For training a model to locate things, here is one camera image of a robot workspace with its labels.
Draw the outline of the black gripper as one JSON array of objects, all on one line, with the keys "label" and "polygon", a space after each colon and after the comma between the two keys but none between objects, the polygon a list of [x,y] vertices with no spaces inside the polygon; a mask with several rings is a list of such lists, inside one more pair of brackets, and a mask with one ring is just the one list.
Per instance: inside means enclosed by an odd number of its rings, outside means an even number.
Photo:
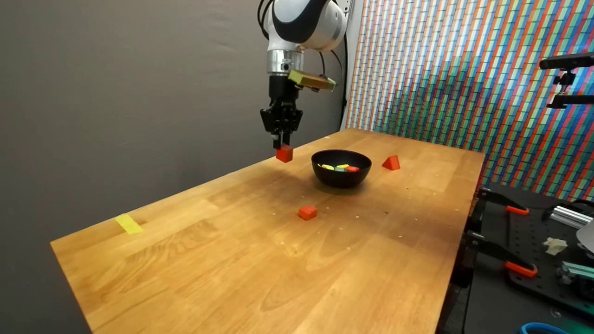
[{"label": "black gripper", "polygon": [[259,111],[263,127],[272,135],[272,148],[291,146],[302,111],[297,107],[298,86],[287,75],[269,77],[269,107]]}]

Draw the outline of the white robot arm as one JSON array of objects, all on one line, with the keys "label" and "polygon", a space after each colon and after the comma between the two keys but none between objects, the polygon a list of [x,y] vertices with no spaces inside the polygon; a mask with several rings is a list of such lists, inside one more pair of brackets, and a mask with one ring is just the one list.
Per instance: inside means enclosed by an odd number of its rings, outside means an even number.
[{"label": "white robot arm", "polygon": [[304,49],[332,51],[347,33],[347,12],[336,0],[259,0],[256,22],[267,40],[269,105],[259,111],[272,146],[289,144],[302,111],[297,107]]}]

